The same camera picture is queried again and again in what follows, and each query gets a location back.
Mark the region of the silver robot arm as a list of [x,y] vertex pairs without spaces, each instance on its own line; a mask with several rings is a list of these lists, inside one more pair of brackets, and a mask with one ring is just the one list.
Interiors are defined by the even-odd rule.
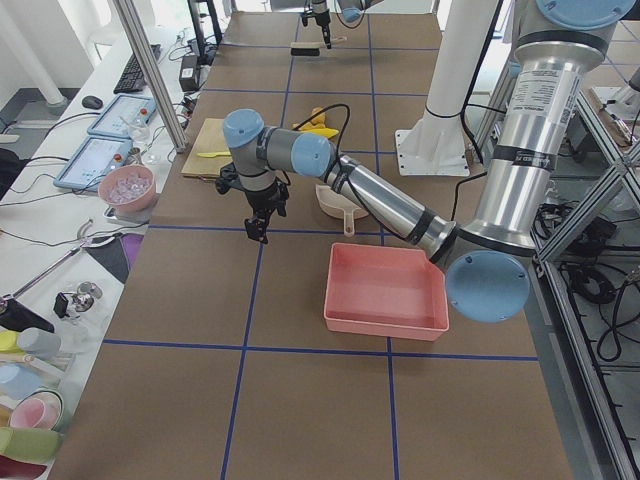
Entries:
[[324,181],[387,230],[425,250],[445,273],[452,306],[495,323],[518,313],[530,288],[530,230],[573,112],[582,79],[599,66],[620,20],[637,19],[635,1],[524,1],[514,56],[519,64],[503,128],[473,219],[438,216],[319,135],[271,127],[252,109],[228,114],[222,131],[232,161],[220,193],[244,193],[249,238],[266,241],[273,214],[284,214],[286,172]]
[[[371,0],[353,0],[353,1],[337,1],[339,7],[338,20],[346,27],[353,28],[355,23],[359,23],[364,13],[372,6],[377,5],[378,1]],[[305,1],[303,11],[300,13],[300,20],[304,27],[307,27],[310,20],[313,20],[321,29],[321,42],[294,42],[291,44],[293,49],[317,50],[322,47],[331,49],[334,42],[338,42],[338,38],[331,35],[331,14],[327,1]]]

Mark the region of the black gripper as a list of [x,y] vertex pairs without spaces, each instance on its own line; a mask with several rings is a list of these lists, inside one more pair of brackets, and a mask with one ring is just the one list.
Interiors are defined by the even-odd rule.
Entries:
[[332,48],[330,30],[330,10],[326,2],[306,2],[301,13],[301,22],[304,26],[313,19],[318,26],[322,26],[323,41],[327,49]]
[[286,217],[286,203],[289,199],[288,183],[278,178],[271,170],[265,170],[255,176],[241,175],[234,163],[225,165],[215,180],[219,194],[224,195],[231,189],[242,191],[249,203],[253,216],[244,220],[247,236],[268,244],[268,226],[271,215],[276,212]]

